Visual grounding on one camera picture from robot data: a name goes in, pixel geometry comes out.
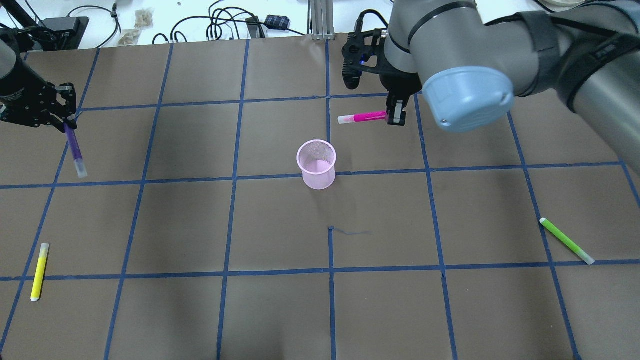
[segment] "cable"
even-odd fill
[[[557,13],[556,11],[553,11],[550,8],[547,8],[543,3],[540,2],[540,0],[533,0],[533,2],[536,3],[536,5],[540,6],[541,8],[543,8],[547,12]]]
[[[358,20],[364,20],[365,15],[367,15],[368,13],[372,13],[373,15],[377,16],[380,19],[380,21],[382,21],[382,23],[385,25],[386,28],[389,27],[389,23],[385,20],[384,16],[382,16],[382,14],[377,12],[376,10],[372,10],[372,9],[368,9],[361,12],[360,16],[358,17]]]
[[[187,20],[191,20],[191,19],[211,19],[211,18],[208,17],[208,16],[203,16],[203,15],[185,17],[184,19],[178,21],[178,23],[176,23],[176,25],[173,26],[173,28],[171,29],[170,38],[173,40],[173,38],[174,38],[173,34],[175,34],[175,29],[178,27],[178,25],[182,24],[183,22],[185,22]],[[266,24],[263,23],[263,22],[252,22],[252,21],[234,20],[234,19],[219,19],[219,20],[229,21],[229,22],[240,22],[242,24],[253,24],[253,25],[258,25],[259,24],[259,25],[265,25],[266,26]],[[291,30],[291,29],[286,29],[286,31],[290,31],[290,32],[295,33],[295,34],[301,34],[301,33],[297,32],[297,31],[294,31],[294,30]]]
[[[116,33],[118,32],[118,30],[120,31],[120,33],[122,33],[122,27],[120,26],[120,21],[118,20],[118,13],[116,13],[116,10],[118,9],[118,4],[117,3],[113,3],[113,7],[111,8],[111,10],[107,9],[107,8],[103,8],[101,6],[95,6],[95,5],[82,5],[82,6],[78,6],[77,8],[74,8],[73,10],[71,10],[68,14],[67,17],[71,16],[71,13],[79,10],[79,9],[83,9],[83,8],[89,8],[89,9],[100,9],[100,10],[104,10],[106,12],[108,12],[111,17],[116,20],[116,27],[115,29],[113,29],[113,32],[111,33],[111,35],[107,38],[107,40],[103,41],[100,45],[98,45],[97,47],[95,47],[96,49],[104,46],[104,44],[108,43],[109,41],[111,41],[111,39],[116,35]]]
[[[109,9],[107,9],[107,8],[103,8],[103,7],[101,7],[101,6],[95,6],[95,5],[82,5],[82,6],[78,6],[77,8],[75,8],[75,9],[71,10],[71,11],[67,14],[67,17],[70,17],[72,12],[74,12],[74,11],[76,11],[76,10],[78,10],[78,9],[82,9],[82,8],[101,9],[101,10],[104,10],[104,11],[106,11],[106,12],[111,13],[111,10],[109,10]]]
[[[9,13],[9,11],[6,11],[6,15],[9,16],[9,19],[11,20],[11,22],[13,23],[13,25],[15,26],[15,28],[18,28],[18,24],[15,23],[15,20],[13,19],[13,17],[11,16],[11,14]]]
[[[41,38],[39,35],[37,34],[47,34],[49,36],[49,38]],[[43,26],[29,26],[26,28],[22,28],[20,30],[18,30],[16,32],[16,34],[28,34],[29,36],[31,36],[34,40],[36,40],[37,42],[55,42],[57,41],[57,37],[56,35],[49,29],[43,27]]]
[[[176,32],[175,32],[175,34],[176,34],[175,42],[179,42],[179,41],[178,41],[178,36],[177,36],[178,34],[182,35],[182,37],[183,37],[183,39],[184,39],[184,42],[188,42],[188,41],[187,41],[187,37],[186,37],[186,36],[184,36],[184,34],[183,34],[181,31],[176,31]]]
[[[44,24],[44,22],[42,21],[42,19],[38,16],[38,14],[36,13],[36,11],[31,7],[31,5],[29,4],[28,0],[24,0],[25,3],[27,3],[27,6],[29,7],[29,9],[31,9],[31,12],[33,12],[33,15],[36,15],[36,20],[39,20],[41,24]]]
[[[306,35],[306,34],[303,34],[303,33],[299,32],[299,31],[295,31],[295,30],[291,30],[291,29],[285,29],[285,31],[290,31],[290,32],[292,32],[294,34],[298,34],[298,35],[302,35],[302,36]]]
[[[226,8],[213,10],[213,13],[210,13],[209,16],[211,16],[211,24],[215,26],[214,34],[215,34],[217,40],[222,37],[222,25],[227,25],[229,28],[231,28],[231,25],[229,25],[229,21],[225,21],[225,22],[223,22],[221,24],[218,23],[220,21],[220,15],[222,15],[223,12],[227,13],[227,15],[229,15],[229,17],[231,19],[235,19],[237,16],[240,16],[240,15],[246,13],[246,12],[244,12],[244,13],[239,13],[239,14],[236,14],[236,15],[231,15],[231,13]],[[237,38],[240,38],[240,31],[238,30],[238,25],[235,22],[234,22],[234,27],[236,28]]]
[[[154,45],[154,44],[156,43],[156,39],[157,39],[158,37],[163,37],[163,38],[164,38],[164,41],[169,42],[169,39],[166,37],[166,35],[165,35],[165,34],[160,33],[160,34],[156,34],[156,35],[154,36],[154,39],[153,39],[153,40],[151,40],[151,45]]]

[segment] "mesh pencil cup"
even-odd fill
[[[298,166],[302,180],[314,190],[328,188],[335,180],[335,149],[324,140],[305,142],[298,149]]]

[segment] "black cable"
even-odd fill
[[[221,3],[221,2],[222,2],[222,0],[218,0],[218,1],[216,1],[215,3],[211,4],[211,6],[209,7],[209,12],[208,12],[209,16],[211,16],[211,9],[212,9],[214,6],[216,6],[217,4]]]
[[[7,10],[6,15],[9,16],[9,19],[11,20],[11,22],[13,23],[13,25],[15,26],[15,28],[18,28],[18,24],[15,23],[15,20],[13,19],[13,17],[11,16],[11,14],[9,13],[9,11]]]
[[[235,19],[237,16],[240,16],[240,15],[246,13],[246,12],[244,12],[244,13],[239,13],[239,14],[236,14],[236,15],[231,15],[231,13],[226,8],[225,9],[215,9],[215,10],[213,10],[213,13],[211,13],[210,16],[211,16],[211,24],[217,25],[215,27],[215,29],[212,28],[212,30],[214,30],[214,34],[215,34],[216,39],[220,39],[222,37],[222,25],[227,25],[229,28],[231,28],[231,25],[229,25],[229,21],[225,21],[223,23],[219,23],[220,15],[222,15],[223,12],[227,13],[227,15],[229,15],[229,17],[231,19]],[[238,30],[238,25],[235,22],[234,22],[234,27],[236,28],[237,38],[240,39],[240,31]]]
[[[303,34],[303,33],[299,32],[299,31],[295,31],[295,30],[291,30],[291,29],[285,29],[285,31],[290,31],[290,32],[292,32],[294,34],[298,34],[298,35],[302,35],[302,36],[306,35],[306,34]]]
[[[203,16],[203,15],[185,17],[184,19],[178,21],[178,23],[176,23],[176,25],[173,26],[173,28],[171,29],[171,34],[175,34],[175,29],[178,27],[178,25],[182,24],[183,22],[185,22],[187,20],[191,20],[191,19],[211,19],[211,18],[208,17],[208,16]],[[265,24],[263,22],[252,22],[252,21],[245,21],[245,20],[234,20],[234,19],[220,19],[220,20],[230,21],[230,22],[240,22],[242,24],[253,24],[253,25],[258,25],[259,24],[259,25],[265,25],[265,26],[267,25],[267,24]],[[300,34],[297,31],[294,31],[294,30],[291,30],[291,29],[286,29],[286,31],[290,31],[292,33]]]
[[[184,38],[184,42],[188,42],[188,41],[187,41],[187,37],[186,37],[186,36],[184,36],[184,34],[183,34],[181,31],[176,31],[176,32],[175,32],[175,35],[176,35],[176,37],[175,37],[175,42],[179,42],[179,41],[178,41],[178,34],[182,35],[182,37]]]
[[[57,41],[58,39],[51,30],[45,28],[44,26],[29,26],[29,27],[18,30],[16,34],[28,34],[34,40],[40,43],[42,42],[51,43],[51,42]],[[40,37],[39,34],[47,34],[49,38],[42,38]]]
[[[31,12],[33,12],[33,15],[36,15],[36,20],[39,20],[41,24],[44,24],[44,22],[42,21],[42,19],[38,16],[38,14],[36,13],[36,11],[31,7],[31,5],[29,4],[28,0],[24,0],[25,3],[27,3],[27,6],[29,7],[29,9],[31,9]]]
[[[98,49],[99,47],[104,46],[104,44],[106,44],[109,41],[111,41],[111,39],[116,35],[118,30],[120,31],[120,33],[122,33],[122,27],[120,26],[120,21],[118,20],[118,13],[116,13],[116,10],[118,9],[118,4],[117,3],[113,3],[113,7],[111,8],[111,10],[109,10],[107,8],[103,8],[101,6],[95,6],[95,5],[78,6],[77,8],[74,8],[73,10],[71,10],[67,14],[67,17],[70,17],[72,12],[74,12],[76,10],[79,10],[79,9],[84,9],[84,8],[104,10],[104,11],[108,12],[114,20],[116,20],[116,27],[115,27],[115,29],[113,29],[113,32],[111,33],[111,35],[107,38],[107,40],[103,41],[100,45],[95,47],[96,49]]]
[[[158,37],[163,37],[163,38],[164,38],[164,41],[169,42],[169,39],[166,37],[166,35],[165,35],[165,34],[160,33],[160,34],[156,34],[156,35],[154,36],[154,39],[153,39],[153,40],[151,40],[151,45],[154,45],[154,44],[156,43],[156,39],[157,39]]]
[[[74,12],[74,11],[76,11],[76,10],[78,10],[78,9],[83,9],[83,8],[101,9],[101,10],[104,10],[104,11],[106,11],[106,12],[111,13],[111,10],[109,10],[109,9],[107,9],[107,8],[103,8],[103,7],[101,7],[101,6],[95,6],[95,5],[82,5],[82,6],[78,6],[77,8],[75,8],[75,9],[71,10],[71,11],[67,14],[67,17],[70,17],[72,12]]]
[[[389,23],[385,20],[384,16],[382,16],[382,14],[377,12],[376,10],[372,10],[372,9],[365,10],[360,13],[360,16],[358,17],[358,19],[364,20],[365,15],[367,15],[368,13],[372,13],[373,15],[377,16],[380,19],[380,21],[382,21],[382,23],[385,25],[386,28],[389,27]]]
[[[557,13],[556,11],[553,11],[550,8],[547,8],[543,3],[540,2],[540,0],[533,0],[533,2],[536,3],[536,5],[540,6],[541,8],[545,9],[545,11],[547,12]]]
[[[257,16],[255,16],[255,14],[254,14],[254,13],[252,13],[252,12],[248,12],[248,11],[246,11],[245,9],[243,9],[243,8],[238,8],[238,7],[236,7],[236,6],[228,6],[228,7],[226,7],[226,8],[225,8],[225,10],[239,10],[239,11],[241,11],[242,13],[240,13],[240,14],[238,14],[238,15],[242,15],[242,14],[244,14],[244,13],[245,13],[245,14],[249,15],[251,18],[254,18],[254,19],[256,19],[256,20],[258,19],[258,17],[257,17]],[[258,23],[257,23],[257,22],[254,22],[254,21],[251,21],[251,22],[247,22],[247,24],[258,24]],[[263,37],[263,38],[266,38],[266,37],[267,37],[267,36],[264,34],[264,31],[262,30],[262,26],[259,26],[259,27],[258,27],[258,30],[260,30],[260,36],[261,36],[261,37]]]

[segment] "grid square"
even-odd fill
[[[511,110],[528,164],[617,161],[617,155],[558,99],[555,90],[516,98]]]
[[[360,78],[360,85],[355,90],[349,90],[344,85],[342,80],[342,64],[344,63],[344,57],[342,57],[342,46],[347,42],[347,34],[336,34],[333,41],[329,41],[329,76],[331,85],[331,95],[351,95],[351,94],[379,94],[386,93],[387,89],[380,83],[380,77],[376,74],[370,74],[367,72],[362,73]],[[374,60],[372,59],[367,66],[372,66]]]
[[[326,140],[326,101],[245,104],[240,137],[238,175],[298,173],[302,144]]]
[[[520,169],[433,172],[448,264],[547,262]]]
[[[429,104],[422,96],[419,97],[419,104],[431,168],[520,165],[520,156],[506,116],[468,133],[448,133],[436,125]]]
[[[573,359],[548,268],[447,271],[460,359]]]
[[[3,330],[7,319],[9,319],[15,292],[18,290],[19,283],[19,281],[0,282],[0,293],[3,294],[0,298],[0,327],[2,327]]]
[[[155,109],[86,111],[76,136],[89,176],[78,179],[67,151],[60,183],[140,180],[145,168]]]
[[[329,275],[229,277],[225,359],[331,358]]]
[[[326,95],[324,47],[324,42],[313,41],[309,35],[252,39],[244,98]]]
[[[85,108],[157,104],[169,45],[100,50]]]
[[[102,359],[117,280],[45,281],[38,302],[27,281],[4,344],[5,359]]]
[[[338,359],[450,359],[440,272],[335,275]]]
[[[80,105],[84,87],[95,59],[95,49],[76,51],[46,51],[29,53],[27,64],[55,86],[73,83]]]
[[[119,274],[139,191],[138,185],[57,188],[38,241],[38,249],[51,244],[47,275]]]
[[[240,99],[245,42],[175,44],[163,103]],[[222,64],[219,54],[224,54]]]
[[[127,272],[224,270],[231,185],[146,185]]]
[[[530,169],[540,215],[596,260],[638,259],[640,208],[622,168]],[[555,261],[580,261],[547,232]]]
[[[384,120],[338,124],[338,116],[385,111],[384,97],[332,99],[331,143],[337,153],[337,171],[424,168],[415,107],[406,107],[405,126]]]
[[[327,267],[327,190],[301,178],[238,181],[229,270]]]
[[[22,276],[50,192],[0,190],[0,276]]]
[[[51,184],[67,138],[52,126],[0,122],[0,185]]]
[[[426,176],[387,174],[339,176],[321,192],[300,178],[239,181],[230,269],[326,267],[331,225],[368,232],[333,232],[337,267],[438,263]]]
[[[582,358],[637,357],[640,354],[640,266],[556,269]]]
[[[339,176],[329,191],[336,267],[437,265],[425,174]]]
[[[162,108],[147,179],[232,176],[237,104]]]
[[[109,358],[215,359],[220,277],[127,279]]]

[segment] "black strap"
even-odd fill
[[[448,12],[449,10],[453,10],[453,9],[459,9],[459,8],[471,8],[471,9],[475,9],[476,8],[476,4],[475,3],[471,3],[469,1],[456,1],[455,3],[449,3],[446,5],[443,5],[439,8],[437,8],[436,10],[433,10],[432,12],[428,13],[427,15],[423,16],[414,26],[413,29],[411,29],[411,32],[409,32],[409,44],[411,44],[411,40],[413,39],[413,36],[418,32],[418,30],[422,27],[422,25],[425,25],[427,23],[427,21],[435,18],[436,16],[440,15],[441,13],[445,13]]]
[[[560,100],[575,113],[575,95],[591,75],[620,56],[638,49],[640,37],[617,33],[594,50],[582,55],[564,71],[556,85]]]
[[[538,75],[520,97],[537,94],[556,82],[554,68],[560,62],[560,46],[554,25],[545,12],[521,12],[520,17],[529,29],[534,50],[538,53]]]

